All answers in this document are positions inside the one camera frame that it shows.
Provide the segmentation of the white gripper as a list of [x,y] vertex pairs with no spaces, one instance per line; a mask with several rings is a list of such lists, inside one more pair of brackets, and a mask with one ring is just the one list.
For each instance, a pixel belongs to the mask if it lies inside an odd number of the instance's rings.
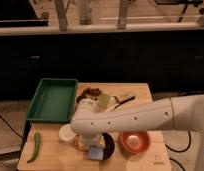
[[79,135],[78,139],[80,139],[81,142],[86,146],[87,150],[89,150],[91,146],[99,148],[105,147],[105,140],[101,134],[92,137]]

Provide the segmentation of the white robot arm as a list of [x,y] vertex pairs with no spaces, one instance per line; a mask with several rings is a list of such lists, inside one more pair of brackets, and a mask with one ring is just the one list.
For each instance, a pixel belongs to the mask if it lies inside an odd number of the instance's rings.
[[92,100],[84,99],[71,120],[72,130],[86,144],[104,132],[186,130],[201,134],[204,150],[204,95],[165,98],[121,110],[95,113]]

